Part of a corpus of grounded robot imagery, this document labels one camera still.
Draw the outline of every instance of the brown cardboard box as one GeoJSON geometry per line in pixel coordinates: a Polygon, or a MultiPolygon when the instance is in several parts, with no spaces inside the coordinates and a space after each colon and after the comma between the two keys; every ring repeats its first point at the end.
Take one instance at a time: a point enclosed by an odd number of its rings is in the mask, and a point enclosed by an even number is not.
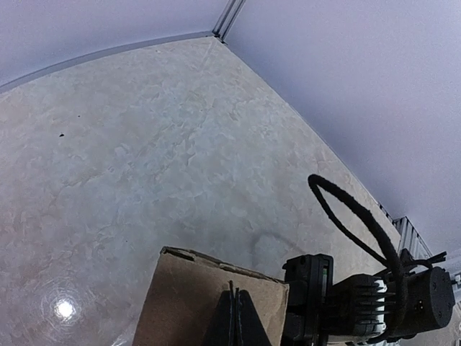
{"type": "Polygon", "coordinates": [[[164,247],[135,333],[134,346],[201,345],[232,280],[247,290],[273,346],[280,345],[288,285],[191,250],[164,247]]]}

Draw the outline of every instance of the floor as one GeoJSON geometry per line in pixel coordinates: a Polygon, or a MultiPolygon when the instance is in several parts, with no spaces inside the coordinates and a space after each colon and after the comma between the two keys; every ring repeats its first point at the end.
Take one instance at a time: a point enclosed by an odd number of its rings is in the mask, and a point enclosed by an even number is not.
{"type": "Polygon", "coordinates": [[[328,146],[212,37],[0,94],[0,167],[0,345],[130,345],[164,245],[277,278],[302,253],[332,254],[335,281],[378,271],[325,217],[312,173],[399,239],[328,146]]]}

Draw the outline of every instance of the black cable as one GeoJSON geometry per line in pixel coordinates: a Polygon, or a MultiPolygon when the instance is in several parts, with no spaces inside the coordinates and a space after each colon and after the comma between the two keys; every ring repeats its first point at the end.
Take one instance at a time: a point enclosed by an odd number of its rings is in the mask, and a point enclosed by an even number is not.
{"type": "Polygon", "coordinates": [[[384,266],[388,267],[393,274],[395,281],[395,309],[393,312],[393,317],[391,322],[388,325],[388,328],[379,336],[368,340],[369,343],[378,343],[386,340],[394,331],[400,326],[405,317],[406,304],[408,300],[408,287],[406,283],[406,278],[404,275],[404,269],[400,258],[397,255],[394,246],[392,245],[388,235],[375,220],[371,212],[366,209],[363,205],[358,203],[349,193],[338,187],[332,182],[329,182],[323,177],[320,177],[316,174],[312,174],[308,178],[309,187],[317,197],[318,202],[321,204],[326,215],[330,218],[331,221],[338,227],[338,229],[343,232],[348,238],[350,238],[356,245],[361,247],[368,254],[373,256],[377,261],[382,263],[384,266]],[[332,194],[340,202],[345,204],[351,212],[353,212],[368,228],[370,233],[376,238],[378,246],[380,247],[382,253],[385,256],[383,259],[378,253],[370,249],[363,241],[359,240],[355,235],[353,235],[340,220],[334,215],[330,206],[326,202],[325,198],[322,195],[319,187],[324,189],[326,192],[332,194]]]}

